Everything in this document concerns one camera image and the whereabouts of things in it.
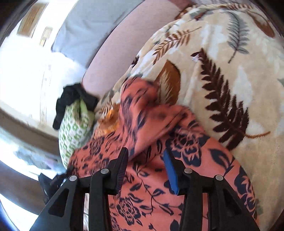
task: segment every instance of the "white wall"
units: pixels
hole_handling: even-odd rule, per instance
[[[19,112],[21,116],[19,113],[15,115],[18,119],[54,136],[57,132],[51,127],[56,99],[61,95],[63,86],[81,81],[85,72],[84,68],[76,66],[63,55],[50,51],[62,23],[76,2],[49,0],[32,38],[16,34],[19,22],[0,47],[0,106],[5,104],[8,113]],[[51,36],[44,47],[40,47],[39,42],[47,26],[53,28]],[[43,111],[46,118],[40,124]]]

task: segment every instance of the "floral dress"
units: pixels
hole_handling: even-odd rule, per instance
[[[109,196],[113,231],[177,231],[183,196],[171,190],[163,162],[167,147],[175,158],[200,175],[224,176],[257,220],[255,196],[239,162],[217,140],[209,137],[190,110],[158,105],[158,86],[140,78],[125,82],[119,110],[119,127],[91,138],[71,156],[74,174],[86,177],[107,167],[122,147],[129,150],[124,183],[117,196]],[[208,229],[207,196],[203,195],[203,225]]]

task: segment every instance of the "fern print blanket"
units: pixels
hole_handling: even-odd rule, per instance
[[[100,101],[120,103],[132,77],[159,85],[158,101],[189,107],[205,131],[232,152],[254,185],[261,230],[284,208],[284,50],[253,5],[187,8],[157,31]],[[224,158],[215,160],[224,168]]]

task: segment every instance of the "pillow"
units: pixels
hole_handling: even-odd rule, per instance
[[[75,149],[90,139],[94,118],[94,113],[87,110],[82,99],[66,107],[58,135],[60,156],[66,169]]]

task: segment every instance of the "black fabric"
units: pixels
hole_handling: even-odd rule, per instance
[[[43,201],[45,204],[47,204],[51,199],[51,197],[54,196],[54,194],[62,185],[64,179],[67,179],[69,176],[71,176],[73,169],[74,169],[73,166],[71,166],[67,169],[65,173],[61,175],[57,174],[53,179],[48,178],[46,175],[43,175],[42,173],[38,176],[40,187],[44,192]]]
[[[99,102],[99,99],[88,94],[82,88],[80,83],[69,85],[63,88],[63,93],[56,102],[56,116],[52,125],[55,130],[58,130],[60,128],[66,106],[70,106],[74,103],[75,100],[80,98],[83,99],[89,111],[93,111]]]

